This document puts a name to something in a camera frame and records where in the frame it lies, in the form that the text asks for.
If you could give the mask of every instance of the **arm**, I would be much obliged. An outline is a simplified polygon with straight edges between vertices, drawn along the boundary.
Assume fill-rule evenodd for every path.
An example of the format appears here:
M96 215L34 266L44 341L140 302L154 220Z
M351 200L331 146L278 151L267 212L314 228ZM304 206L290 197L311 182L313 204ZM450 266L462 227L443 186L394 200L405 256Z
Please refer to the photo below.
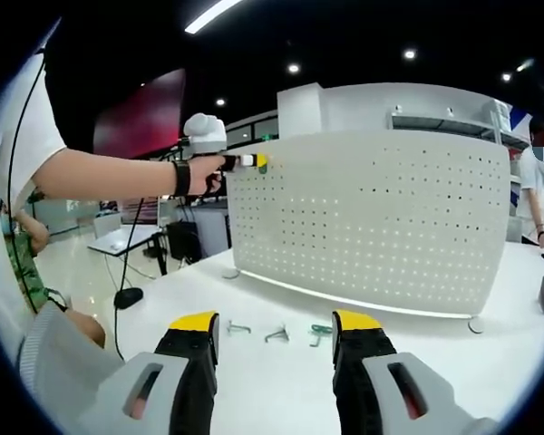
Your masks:
M536 231L539 233L544 230L544 222L542 222L542 216L540 215L540 207L538 204L538 195L536 190L533 188L527 189L528 191L528 201L529 209L532 213L532 219L534 220L534 225L536 226Z
M24 210L16 213L15 219L30 236L30 246L32 247L33 254L37 255L48 243L48 229L46 229L44 224L29 216Z
M206 178L225 162L221 156L189 161L190 195L206 192ZM131 199L172 195L176 171L168 161L115 159L62 149L34 174L33 182L49 198ZM219 189L214 183L213 191Z

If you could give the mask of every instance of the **hand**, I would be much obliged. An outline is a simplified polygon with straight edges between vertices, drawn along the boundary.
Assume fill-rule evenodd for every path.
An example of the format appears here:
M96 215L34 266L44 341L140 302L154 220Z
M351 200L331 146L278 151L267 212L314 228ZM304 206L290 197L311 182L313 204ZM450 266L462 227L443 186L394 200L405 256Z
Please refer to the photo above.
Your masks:
M205 195L208 190L207 178L214 174L226 160L222 156L196 157L189 161L189 195ZM218 191L221 186L221 175L217 174L211 181L209 193Z
M544 229L541 229L538 237L538 244L544 249Z

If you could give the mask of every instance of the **person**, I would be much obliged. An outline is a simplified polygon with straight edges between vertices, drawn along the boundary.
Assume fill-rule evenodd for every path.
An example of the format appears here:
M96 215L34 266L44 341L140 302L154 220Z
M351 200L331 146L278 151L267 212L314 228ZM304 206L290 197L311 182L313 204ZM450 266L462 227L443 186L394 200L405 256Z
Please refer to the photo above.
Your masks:
M79 331L103 348L105 332L102 326L93 317L67 308L52 299L49 290L44 286L34 262L34 258L48 243L48 229L44 224L21 209L15 215L15 227L11 227L4 203L1 203L0 220L10 263L29 307L38 313L47 301L54 302ZM18 260L15 257L14 245Z
M32 56L5 93L0 125L0 199L13 216L28 223L20 212L36 189L48 198L74 200L203 195L219 189L220 176L211 176L224 165L221 156L198 157L176 166L167 161L116 159L67 148L53 119L42 65L41 54ZM42 285L38 287L40 304L45 295ZM80 314L65 312L76 324L87 324Z
M530 142L544 134L544 122L532 118L529 124ZM522 243L544 248L544 161L536 158L532 147L520 156L520 199L516 216L521 220Z

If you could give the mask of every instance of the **green clothing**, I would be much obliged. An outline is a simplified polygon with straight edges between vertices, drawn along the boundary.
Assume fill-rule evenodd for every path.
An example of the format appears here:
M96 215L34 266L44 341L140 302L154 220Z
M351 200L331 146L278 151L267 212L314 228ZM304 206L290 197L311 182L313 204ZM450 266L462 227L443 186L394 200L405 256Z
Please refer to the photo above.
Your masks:
M32 306L34 305L34 308L38 312L48 300L48 292L44 287L43 280L40 278L40 275L38 274L38 269L36 268L36 264L34 263L34 255L31 241L32 238L24 231L21 231L15 236L5 236L6 249L8 250L10 263L12 264L12 268L15 271L15 276L18 280L20 291L22 292L24 300L26 301L28 306L32 309ZM22 269L22 274L20 273L21 270L17 267L13 243L16 243L16 253L18 254L18 259L20 260L20 269ZM28 287L28 293L32 298L33 304L30 304L28 301L24 282L22 280L23 275L26 286Z

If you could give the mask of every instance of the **white wall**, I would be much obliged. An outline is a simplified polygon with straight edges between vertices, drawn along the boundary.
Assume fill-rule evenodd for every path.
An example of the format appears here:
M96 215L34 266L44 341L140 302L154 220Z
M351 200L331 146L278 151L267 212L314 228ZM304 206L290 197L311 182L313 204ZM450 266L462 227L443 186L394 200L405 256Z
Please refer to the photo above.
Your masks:
M278 131L282 139L323 130L323 91L318 83L312 83L278 93Z
M532 119L531 115L526 115L522 119L522 121L520 121L518 125L516 125L516 127L512 129L512 132L529 140L529 122L531 119Z
M404 113L453 116L485 121L482 106L491 97L460 89L419 83L368 83L323 89L317 83L279 92L280 137L320 131L387 129L396 105Z

